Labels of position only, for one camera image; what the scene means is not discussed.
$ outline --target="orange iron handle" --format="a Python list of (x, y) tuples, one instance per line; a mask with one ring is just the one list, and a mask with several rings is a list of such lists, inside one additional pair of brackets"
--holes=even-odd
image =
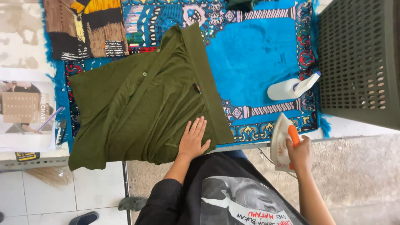
[(288, 127), (288, 134), (290, 136), (290, 138), (292, 139), (293, 142), (293, 147), (297, 147), (300, 144), (300, 137), (299, 137), (299, 132), (297, 132), (296, 127), (291, 124)]

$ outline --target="brown patterned cloth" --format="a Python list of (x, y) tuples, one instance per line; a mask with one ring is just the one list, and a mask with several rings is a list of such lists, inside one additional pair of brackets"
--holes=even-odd
[(43, 0), (54, 59), (129, 55), (119, 0)]

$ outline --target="slipper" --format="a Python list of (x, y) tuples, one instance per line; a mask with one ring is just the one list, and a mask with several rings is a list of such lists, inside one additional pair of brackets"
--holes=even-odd
[(146, 205), (147, 199), (144, 197), (126, 197), (118, 204), (118, 210), (140, 211)]
[(75, 217), (68, 225), (89, 225), (99, 218), (99, 214), (95, 211)]

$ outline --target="clothes iron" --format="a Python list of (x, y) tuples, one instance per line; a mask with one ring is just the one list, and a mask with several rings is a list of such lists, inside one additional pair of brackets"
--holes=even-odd
[(299, 133), (292, 122), (281, 113), (276, 120), (271, 136), (271, 160), (275, 164), (276, 171), (294, 172), (294, 167), (289, 159), (286, 138), (290, 138), (293, 146), (300, 144)]

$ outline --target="black and yellow label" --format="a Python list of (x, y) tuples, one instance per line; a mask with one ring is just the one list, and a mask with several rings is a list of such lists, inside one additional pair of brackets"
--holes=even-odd
[(30, 161), (40, 158), (40, 153), (19, 153), (15, 152), (18, 162)]

